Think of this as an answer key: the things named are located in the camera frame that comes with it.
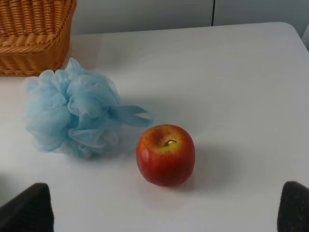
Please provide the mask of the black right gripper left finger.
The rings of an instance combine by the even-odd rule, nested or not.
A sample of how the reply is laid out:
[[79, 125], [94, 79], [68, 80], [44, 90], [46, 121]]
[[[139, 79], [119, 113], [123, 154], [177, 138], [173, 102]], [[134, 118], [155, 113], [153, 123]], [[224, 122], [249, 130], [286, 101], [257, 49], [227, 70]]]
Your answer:
[[35, 183], [0, 208], [2, 232], [53, 232], [50, 189]]

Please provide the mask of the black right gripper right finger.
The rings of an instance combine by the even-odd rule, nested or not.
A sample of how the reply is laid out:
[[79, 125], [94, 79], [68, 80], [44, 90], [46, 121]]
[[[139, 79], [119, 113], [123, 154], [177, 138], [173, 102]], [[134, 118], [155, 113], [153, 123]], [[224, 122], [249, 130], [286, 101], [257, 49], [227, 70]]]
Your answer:
[[277, 231], [309, 231], [309, 189], [296, 181], [288, 181], [283, 185]]

